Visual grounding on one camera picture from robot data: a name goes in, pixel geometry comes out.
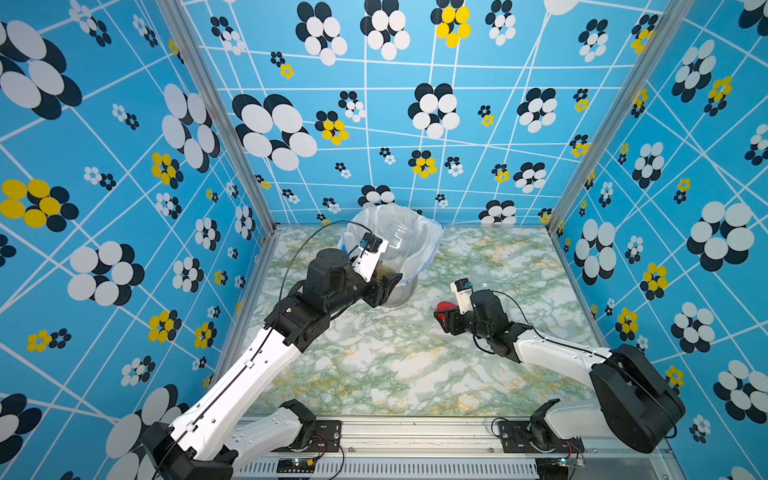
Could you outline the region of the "red knobbed jar lid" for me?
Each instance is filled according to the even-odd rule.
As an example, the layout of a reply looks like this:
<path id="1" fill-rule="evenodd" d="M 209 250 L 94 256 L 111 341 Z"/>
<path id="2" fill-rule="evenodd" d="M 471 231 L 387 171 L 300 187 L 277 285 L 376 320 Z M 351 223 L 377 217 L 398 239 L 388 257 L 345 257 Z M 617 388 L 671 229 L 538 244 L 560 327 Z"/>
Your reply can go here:
<path id="1" fill-rule="evenodd" d="M 454 304 L 452 302 L 448 302 L 448 301 L 442 301 L 442 302 L 438 303 L 438 305 L 437 305 L 437 307 L 435 309 L 435 314 L 436 315 L 443 315 L 445 312 L 450 312 L 450 311 L 454 311 L 454 310 L 457 310 L 457 309 L 458 309 L 458 306 L 456 304 Z"/>

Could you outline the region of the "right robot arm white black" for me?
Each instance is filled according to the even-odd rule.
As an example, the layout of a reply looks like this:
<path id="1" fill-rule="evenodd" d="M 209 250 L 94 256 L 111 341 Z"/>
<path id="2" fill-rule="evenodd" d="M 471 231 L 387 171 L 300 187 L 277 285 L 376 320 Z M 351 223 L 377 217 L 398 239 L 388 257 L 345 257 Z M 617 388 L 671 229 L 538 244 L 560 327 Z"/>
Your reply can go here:
<path id="1" fill-rule="evenodd" d="M 677 433 L 686 407 L 635 346 L 590 347 L 547 336 L 504 310 L 500 293 L 462 290 L 454 302 L 441 302 L 434 317 L 450 335 L 468 334 L 486 344 L 482 352 L 518 364 L 541 367 L 590 388 L 594 399 L 565 403 L 552 399 L 528 420 L 532 446 L 551 451 L 578 437 L 615 438 L 648 454 Z"/>

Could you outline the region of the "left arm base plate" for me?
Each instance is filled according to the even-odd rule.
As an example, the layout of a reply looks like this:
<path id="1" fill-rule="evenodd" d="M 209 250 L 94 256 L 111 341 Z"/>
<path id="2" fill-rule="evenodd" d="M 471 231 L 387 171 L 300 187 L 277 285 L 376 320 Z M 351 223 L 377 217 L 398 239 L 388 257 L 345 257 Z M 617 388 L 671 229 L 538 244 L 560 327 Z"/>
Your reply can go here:
<path id="1" fill-rule="evenodd" d="M 343 422 L 340 420 L 315 420 L 300 429 L 297 439 L 287 449 L 295 452 L 337 453 L 342 427 Z"/>

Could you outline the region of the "red lid jar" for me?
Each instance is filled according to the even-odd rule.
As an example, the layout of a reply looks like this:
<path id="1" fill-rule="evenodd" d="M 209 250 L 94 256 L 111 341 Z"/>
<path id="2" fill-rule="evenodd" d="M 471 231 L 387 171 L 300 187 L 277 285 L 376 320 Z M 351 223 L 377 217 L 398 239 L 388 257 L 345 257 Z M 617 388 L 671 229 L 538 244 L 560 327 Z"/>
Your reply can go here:
<path id="1" fill-rule="evenodd" d="M 401 273 L 401 283 L 413 280 L 434 253 L 430 228 L 423 222 L 405 224 L 391 220 L 381 236 L 389 242 L 381 257 L 382 269 L 386 273 Z"/>

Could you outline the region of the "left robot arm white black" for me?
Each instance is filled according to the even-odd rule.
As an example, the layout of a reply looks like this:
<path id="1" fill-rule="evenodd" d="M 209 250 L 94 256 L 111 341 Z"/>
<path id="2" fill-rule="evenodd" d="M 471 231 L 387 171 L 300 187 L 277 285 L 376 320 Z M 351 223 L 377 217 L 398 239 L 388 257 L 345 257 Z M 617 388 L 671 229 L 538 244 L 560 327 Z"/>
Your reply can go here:
<path id="1" fill-rule="evenodd" d="M 171 423 L 156 422 L 141 436 L 155 476 L 230 479 L 248 463 L 277 449 L 303 450 L 314 441 L 315 415 L 301 402 L 242 426 L 252 403 L 274 378 L 358 301 L 387 302 L 402 276 L 374 271 L 388 244 L 360 248 L 355 259 L 337 248 L 318 252 L 304 280 L 280 299 L 265 328 L 220 380 Z"/>

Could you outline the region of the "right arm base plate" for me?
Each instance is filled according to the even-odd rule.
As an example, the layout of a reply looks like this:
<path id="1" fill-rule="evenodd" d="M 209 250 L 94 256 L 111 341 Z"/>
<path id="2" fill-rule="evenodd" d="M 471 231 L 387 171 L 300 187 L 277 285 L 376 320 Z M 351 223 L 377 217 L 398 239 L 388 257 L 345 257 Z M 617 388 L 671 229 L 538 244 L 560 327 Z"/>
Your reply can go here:
<path id="1" fill-rule="evenodd" d="M 497 418 L 491 432 L 501 442 L 505 453 L 560 454 L 566 457 L 584 452 L 580 437 L 560 439 L 545 427 L 531 426 L 528 421 Z"/>

